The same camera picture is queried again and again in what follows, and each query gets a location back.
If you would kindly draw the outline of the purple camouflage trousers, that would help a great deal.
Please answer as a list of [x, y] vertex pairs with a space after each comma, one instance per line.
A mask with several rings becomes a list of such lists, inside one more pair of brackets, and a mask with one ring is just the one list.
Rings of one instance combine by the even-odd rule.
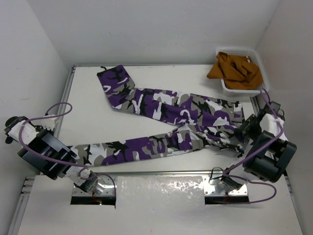
[[65, 139], [81, 162], [109, 166], [150, 160], [167, 165], [197, 163], [198, 151], [235, 160], [242, 141], [235, 129], [253, 114], [250, 98], [222, 98], [206, 78], [208, 65], [75, 70], [69, 102], [74, 109], [63, 123]]

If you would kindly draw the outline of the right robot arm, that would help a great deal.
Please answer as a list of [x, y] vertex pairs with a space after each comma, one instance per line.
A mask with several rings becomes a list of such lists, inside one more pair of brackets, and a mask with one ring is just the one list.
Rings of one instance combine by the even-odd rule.
[[284, 135], [285, 117], [279, 114], [280, 104], [269, 102], [257, 115], [251, 115], [235, 131], [235, 136], [252, 141], [252, 146], [243, 160], [224, 170], [221, 183], [227, 191], [240, 189], [236, 182], [240, 177], [230, 176], [234, 169], [242, 170], [247, 176], [242, 181], [250, 181], [249, 176], [264, 182], [275, 183], [285, 172], [294, 156], [297, 146]]

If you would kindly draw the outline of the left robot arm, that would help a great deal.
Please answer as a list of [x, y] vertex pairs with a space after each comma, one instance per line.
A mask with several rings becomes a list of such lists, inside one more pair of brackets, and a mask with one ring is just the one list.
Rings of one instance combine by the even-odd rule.
[[95, 173], [78, 165], [79, 157], [53, 134], [35, 126], [25, 116], [13, 116], [5, 123], [5, 142], [21, 142], [19, 157], [52, 180], [70, 178], [86, 193], [94, 193], [98, 180]]

